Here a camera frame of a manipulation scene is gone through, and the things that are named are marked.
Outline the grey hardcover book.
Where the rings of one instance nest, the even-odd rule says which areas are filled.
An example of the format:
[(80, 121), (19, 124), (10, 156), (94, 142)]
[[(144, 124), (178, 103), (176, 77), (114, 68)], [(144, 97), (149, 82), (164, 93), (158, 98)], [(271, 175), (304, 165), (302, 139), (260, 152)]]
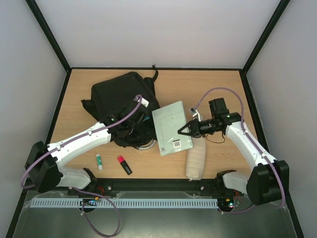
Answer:
[(190, 136), (177, 133), (178, 129), (187, 123), (182, 101), (154, 110), (152, 116), (161, 156), (194, 147)]

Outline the beige fabric pencil case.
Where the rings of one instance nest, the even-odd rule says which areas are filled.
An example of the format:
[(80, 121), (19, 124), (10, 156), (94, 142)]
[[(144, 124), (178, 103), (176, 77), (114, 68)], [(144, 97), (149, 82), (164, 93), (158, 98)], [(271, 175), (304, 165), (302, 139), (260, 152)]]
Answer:
[(194, 147), (187, 150), (186, 177), (189, 181), (201, 180), (206, 158), (206, 142), (203, 137), (193, 138)]

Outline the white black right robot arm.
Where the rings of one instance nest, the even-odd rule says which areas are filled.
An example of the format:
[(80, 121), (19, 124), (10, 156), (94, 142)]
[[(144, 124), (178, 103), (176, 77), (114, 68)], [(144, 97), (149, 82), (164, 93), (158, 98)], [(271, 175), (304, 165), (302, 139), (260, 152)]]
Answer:
[(250, 133), (240, 113), (231, 113), (223, 98), (209, 101), (211, 119), (195, 118), (178, 129), (178, 134), (192, 138), (221, 132), (230, 139), (246, 159), (252, 172), (247, 178), (236, 170), (217, 174), (216, 189), (221, 194), (236, 190), (246, 194), (254, 205), (280, 200), (285, 204), (289, 184), (289, 166), (276, 160)]

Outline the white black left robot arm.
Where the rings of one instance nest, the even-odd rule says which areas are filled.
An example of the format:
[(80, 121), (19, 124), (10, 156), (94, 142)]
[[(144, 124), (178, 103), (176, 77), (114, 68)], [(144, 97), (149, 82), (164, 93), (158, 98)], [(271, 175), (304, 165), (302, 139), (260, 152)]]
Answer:
[(140, 147), (148, 139), (128, 140), (149, 121), (149, 106), (132, 102), (115, 114), (106, 114), (90, 128), (59, 142), (39, 141), (31, 147), (25, 172), (20, 179), (23, 189), (35, 188), (43, 193), (55, 187), (85, 189), (93, 182), (89, 169), (66, 167), (72, 159), (100, 145), (118, 140), (123, 146)]

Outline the black student backpack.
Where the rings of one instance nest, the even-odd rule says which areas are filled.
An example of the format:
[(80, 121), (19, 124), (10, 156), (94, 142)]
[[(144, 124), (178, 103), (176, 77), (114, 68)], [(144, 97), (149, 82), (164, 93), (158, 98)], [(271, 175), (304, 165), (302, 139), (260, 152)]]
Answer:
[(154, 146), (157, 139), (152, 111), (160, 108), (154, 85), (158, 75), (159, 72), (156, 71), (153, 77), (143, 78), (132, 71), (94, 84), (91, 88), (91, 98), (81, 101), (83, 108), (97, 121), (111, 125), (121, 120), (121, 110), (125, 105), (137, 104), (128, 117), (138, 109), (141, 102), (134, 101), (136, 97), (148, 100), (148, 115), (145, 117), (150, 117), (149, 120), (138, 123), (130, 131), (121, 130), (122, 122), (108, 130), (111, 141), (118, 146), (148, 150)]

